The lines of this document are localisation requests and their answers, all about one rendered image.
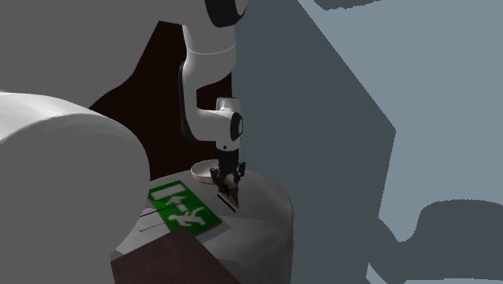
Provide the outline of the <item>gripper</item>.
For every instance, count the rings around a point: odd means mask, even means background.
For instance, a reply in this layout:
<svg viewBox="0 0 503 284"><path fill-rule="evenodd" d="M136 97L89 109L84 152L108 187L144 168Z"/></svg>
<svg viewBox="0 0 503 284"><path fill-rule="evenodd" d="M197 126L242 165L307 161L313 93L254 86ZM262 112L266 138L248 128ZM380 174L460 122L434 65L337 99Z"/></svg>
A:
<svg viewBox="0 0 503 284"><path fill-rule="evenodd" d="M233 173L233 181L239 184L246 171L246 161L239 159L239 150L218 150L218 166L210 168L210 177L217 186L223 186L227 174Z"/></svg>

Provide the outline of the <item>dark red wedge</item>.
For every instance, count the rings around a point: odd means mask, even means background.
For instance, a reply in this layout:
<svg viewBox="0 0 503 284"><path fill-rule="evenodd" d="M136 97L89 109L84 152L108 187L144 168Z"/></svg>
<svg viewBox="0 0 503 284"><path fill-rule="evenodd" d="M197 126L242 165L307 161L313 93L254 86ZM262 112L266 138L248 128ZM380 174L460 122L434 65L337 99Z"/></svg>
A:
<svg viewBox="0 0 503 284"><path fill-rule="evenodd" d="M226 178L218 190L233 207L239 207L239 187L232 179Z"/></svg>

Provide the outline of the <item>white bowl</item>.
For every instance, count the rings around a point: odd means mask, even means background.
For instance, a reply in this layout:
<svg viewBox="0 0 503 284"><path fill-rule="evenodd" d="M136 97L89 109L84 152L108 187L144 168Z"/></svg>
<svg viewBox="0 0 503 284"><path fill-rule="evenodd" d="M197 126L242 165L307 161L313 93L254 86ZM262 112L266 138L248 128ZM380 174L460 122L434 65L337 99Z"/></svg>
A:
<svg viewBox="0 0 503 284"><path fill-rule="evenodd" d="M194 180L205 184L212 184L213 181L210 170L217 167L218 159L209 159L199 161L198 163L194 164L191 167L190 172Z"/></svg>

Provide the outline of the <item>black thin stick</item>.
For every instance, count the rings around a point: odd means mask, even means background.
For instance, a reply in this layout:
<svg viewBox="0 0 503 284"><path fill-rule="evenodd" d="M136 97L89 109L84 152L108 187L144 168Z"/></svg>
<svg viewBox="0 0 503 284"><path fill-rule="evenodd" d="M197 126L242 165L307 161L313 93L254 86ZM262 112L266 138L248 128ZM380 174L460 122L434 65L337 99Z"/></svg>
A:
<svg viewBox="0 0 503 284"><path fill-rule="evenodd" d="M226 198L224 195L221 195L220 193L217 193L217 197L233 212L236 212L238 208L230 202L228 198Z"/></svg>

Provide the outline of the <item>green sign with white figure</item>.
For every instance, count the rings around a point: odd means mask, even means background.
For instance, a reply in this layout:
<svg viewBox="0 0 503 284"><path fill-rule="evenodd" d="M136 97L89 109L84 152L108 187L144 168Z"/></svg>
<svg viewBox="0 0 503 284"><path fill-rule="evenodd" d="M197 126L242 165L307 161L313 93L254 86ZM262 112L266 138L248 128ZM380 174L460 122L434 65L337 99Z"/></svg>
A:
<svg viewBox="0 0 503 284"><path fill-rule="evenodd" d="M159 213L170 231L185 227L193 235L198 236L222 223L222 220L182 181L150 189L148 200L151 200L157 208L160 208L160 203L185 201L183 205Z"/></svg>

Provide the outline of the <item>long thin black rod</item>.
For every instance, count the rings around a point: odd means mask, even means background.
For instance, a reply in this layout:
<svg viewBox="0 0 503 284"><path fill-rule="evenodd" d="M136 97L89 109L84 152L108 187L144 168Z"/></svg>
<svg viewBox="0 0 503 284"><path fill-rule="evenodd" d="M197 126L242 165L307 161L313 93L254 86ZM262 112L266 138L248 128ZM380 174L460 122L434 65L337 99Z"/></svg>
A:
<svg viewBox="0 0 503 284"><path fill-rule="evenodd" d="M180 206L183 204L185 204L185 201L160 203L160 208L157 208L151 200L148 200L146 202L146 208L144 209L144 212L140 215L140 217L144 217L147 215L153 215L155 213L159 214L161 211L165 211L165 210L168 210L169 208L177 207L177 206Z"/></svg>

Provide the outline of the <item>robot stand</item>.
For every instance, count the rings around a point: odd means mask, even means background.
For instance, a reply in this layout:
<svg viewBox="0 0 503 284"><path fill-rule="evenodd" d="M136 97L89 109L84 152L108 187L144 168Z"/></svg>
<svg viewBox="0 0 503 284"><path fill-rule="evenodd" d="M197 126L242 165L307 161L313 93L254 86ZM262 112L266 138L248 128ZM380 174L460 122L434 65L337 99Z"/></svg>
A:
<svg viewBox="0 0 503 284"><path fill-rule="evenodd" d="M178 228L110 263L115 284L241 284L185 228Z"/></svg>

